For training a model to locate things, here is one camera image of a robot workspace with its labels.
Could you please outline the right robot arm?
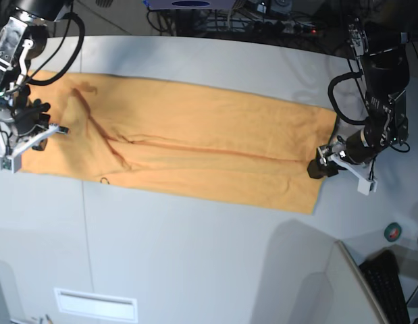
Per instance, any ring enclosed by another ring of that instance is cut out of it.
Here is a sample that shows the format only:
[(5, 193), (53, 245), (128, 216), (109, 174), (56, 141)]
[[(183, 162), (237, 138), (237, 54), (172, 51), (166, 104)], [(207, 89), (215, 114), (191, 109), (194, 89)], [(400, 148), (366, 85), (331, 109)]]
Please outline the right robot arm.
[[(72, 1), (14, 1), (9, 19), (0, 31), (0, 141), (10, 155), (26, 145), (42, 151), (48, 137), (68, 129), (50, 123), (49, 103), (30, 99), (31, 86), (48, 86), (58, 81), (76, 60), (86, 34), (82, 19), (74, 13)], [(47, 80), (36, 80), (32, 60), (47, 45), (47, 22), (74, 22), (78, 42), (64, 67)]]

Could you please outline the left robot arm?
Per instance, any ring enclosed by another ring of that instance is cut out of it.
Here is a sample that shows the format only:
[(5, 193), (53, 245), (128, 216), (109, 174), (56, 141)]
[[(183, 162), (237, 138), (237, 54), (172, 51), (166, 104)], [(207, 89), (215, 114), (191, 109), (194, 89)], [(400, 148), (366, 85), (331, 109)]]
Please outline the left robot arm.
[[(319, 146), (308, 164), (310, 178), (332, 177), (341, 170), (354, 174), (358, 190), (369, 194), (377, 187), (374, 173), (376, 157), (387, 148), (407, 153), (410, 146), (409, 121), (405, 90), (410, 80), (405, 45), (405, 32), (384, 30), (378, 25), (362, 25), (358, 18), (348, 22), (349, 44), (357, 71), (333, 78), (328, 97), (336, 122), (357, 126), (348, 138), (333, 132), (327, 144)], [(31, 61), (44, 50), (47, 29), (35, 16), (18, 10), (0, 33), (0, 169), (17, 172), (22, 154), (34, 149), (43, 151), (54, 134), (67, 134), (68, 129), (50, 122), (49, 104), (29, 101), (32, 75)], [(335, 87), (346, 80), (363, 80), (363, 99), (367, 117), (353, 120), (339, 108)]]

